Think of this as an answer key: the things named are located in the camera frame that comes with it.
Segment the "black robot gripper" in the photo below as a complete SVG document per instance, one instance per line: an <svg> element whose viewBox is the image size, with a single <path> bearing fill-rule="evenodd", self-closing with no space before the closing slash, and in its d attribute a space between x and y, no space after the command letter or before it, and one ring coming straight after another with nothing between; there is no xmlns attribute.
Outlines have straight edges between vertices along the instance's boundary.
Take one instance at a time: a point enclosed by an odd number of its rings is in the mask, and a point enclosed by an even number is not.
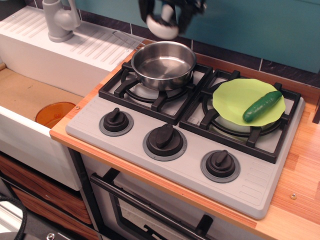
<svg viewBox="0 0 320 240"><path fill-rule="evenodd" d="M170 5L180 8L178 17L178 33L184 34L192 21L194 14L203 14L207 9L205 0L161 0L162 5ZM140 17L143 22L147 21L147 16L152 15L155 7L155 0L138 0Z"/></svg>

